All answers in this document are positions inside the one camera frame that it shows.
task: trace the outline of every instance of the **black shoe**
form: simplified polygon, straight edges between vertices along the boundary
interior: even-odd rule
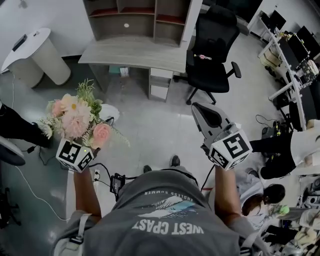
[[[180,158],[176,154],[171,158],[170,161],[170,166],[171,167],[176,167],[180,165]]]
[[[152,171],[152,169],[151,169],[151,167],[149,165],[145,165],[143,167],[143,173],[144,174],[147,173],[147,172],[151,172],[151,171]]]

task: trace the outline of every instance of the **black hair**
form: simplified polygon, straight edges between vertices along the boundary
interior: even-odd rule
[[[263,201],[265,204],[277,204],[284,199],[286,189],[281,184],[271,184],[263,191]]]

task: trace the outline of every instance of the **black office chair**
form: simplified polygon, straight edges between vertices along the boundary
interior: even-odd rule
[[[200,14],[196,22],[195,44],[186,54],[187,78],[174,76],[175,82],[179,79],[187,80],[195,87],[190,98],[186,101],[191,105],[191,99],[198,89],[205,91],[216,104],[211,93],[227,93],[229,91],[228,77],[235,74],[241,78],[240,69],[235,62],[231,62],[232,70],[226,73],[223,63],[226,62],[230,47],[239,35],[237,18],[233,12],[221,6],[212,5],[207,13]]]

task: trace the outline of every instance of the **gray t-shirt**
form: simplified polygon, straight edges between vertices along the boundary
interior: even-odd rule
[[[76,211],[59,239],[77,234],[85,212]],[[199,188],[173,170],[147,172],[126,184],[112,211],[97,224],[90,218],[84,233],[85,256],[240,255],[253,233],[243,218],[227,227],[212,211]],[[269,255],[260,238],[255,252]]]

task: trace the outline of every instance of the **round white table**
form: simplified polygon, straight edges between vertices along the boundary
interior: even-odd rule
[[[27,35],[26,41],[6,57],[1,71],[9,69],[29,87],[35,87],[44,73],[56,84],[64,84],[71,71],[49,39],[51,30],[40,28]]]

